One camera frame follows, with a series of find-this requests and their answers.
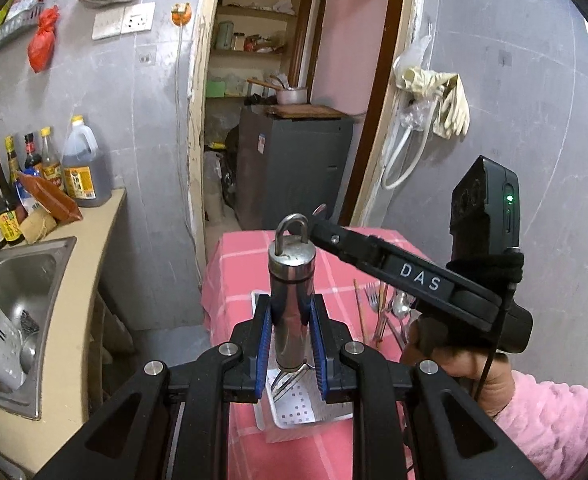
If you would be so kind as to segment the pink sleeve right forearm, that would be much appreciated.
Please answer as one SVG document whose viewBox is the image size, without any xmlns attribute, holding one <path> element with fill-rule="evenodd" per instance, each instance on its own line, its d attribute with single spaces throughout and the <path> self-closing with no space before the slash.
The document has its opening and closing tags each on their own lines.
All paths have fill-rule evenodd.
<svg viewBox="0 0 588 480">
<path fill-rule="evenodd" d="M 495 423 L 547 479 L 588 478 L 588 387 L 512 373 L 514 394 Z"/>
</svg>

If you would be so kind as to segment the person's right hand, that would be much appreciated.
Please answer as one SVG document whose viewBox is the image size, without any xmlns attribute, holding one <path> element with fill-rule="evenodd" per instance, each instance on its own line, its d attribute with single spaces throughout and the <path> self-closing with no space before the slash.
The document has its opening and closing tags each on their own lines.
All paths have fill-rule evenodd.
<svg viewBox="0 0 588 480">
<path fill-rule="evenodd" d="M 402 364 L 416 366 L 430 359 L 451 377 L 480 382 L 488 358 L 486 353 L 435 347 L 431 353 L 424 354 L 419 348 L 421 342 L 420 322 L 414 321 L 409 326 L 408 344 L 401 353 Z M 477 403 L 488 416 L 496 417 L 510 403 L 514 391 L 515 382 L 509 358 L 505 354 L 497 353 Z"/>
</svg>

